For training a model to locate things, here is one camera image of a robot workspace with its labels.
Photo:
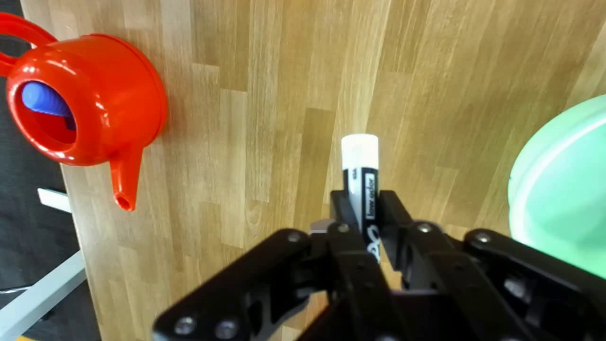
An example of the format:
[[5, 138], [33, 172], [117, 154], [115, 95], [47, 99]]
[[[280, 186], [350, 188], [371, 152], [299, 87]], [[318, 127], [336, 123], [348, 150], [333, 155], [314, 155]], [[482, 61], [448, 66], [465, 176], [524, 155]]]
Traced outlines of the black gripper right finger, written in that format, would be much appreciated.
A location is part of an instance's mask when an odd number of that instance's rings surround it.
[[407, 341], [606, 341], [606, 280], [492, 229], [446, 235], [376, 201]]

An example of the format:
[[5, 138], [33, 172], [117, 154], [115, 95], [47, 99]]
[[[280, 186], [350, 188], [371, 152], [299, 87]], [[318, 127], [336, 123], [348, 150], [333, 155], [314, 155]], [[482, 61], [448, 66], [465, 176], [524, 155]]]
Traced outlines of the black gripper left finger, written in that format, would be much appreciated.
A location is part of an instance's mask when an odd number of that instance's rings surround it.
[[338, 326], [363, 333], [378, 284], [363, 250], [354, 203], [331, 193], [325, 231], [278, 229], [164, 309], [153, 341], [255, 341], [300, 311], [312, 294], [329, 298]]

